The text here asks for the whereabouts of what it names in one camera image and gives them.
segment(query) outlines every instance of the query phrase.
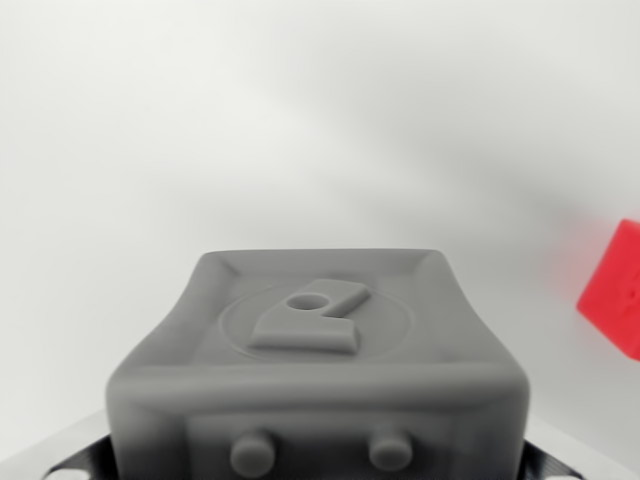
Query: white backdrop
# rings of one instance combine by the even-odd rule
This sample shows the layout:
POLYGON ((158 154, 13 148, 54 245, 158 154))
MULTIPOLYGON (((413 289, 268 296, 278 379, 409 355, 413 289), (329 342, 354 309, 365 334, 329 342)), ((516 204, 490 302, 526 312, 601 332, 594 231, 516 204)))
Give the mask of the white backdrop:
POLYGON ((0 459, 102 406, 198 256, 449 257, 533 408, 640 471, 575 313, 640 218, 640 6, 0 0, 0 459))

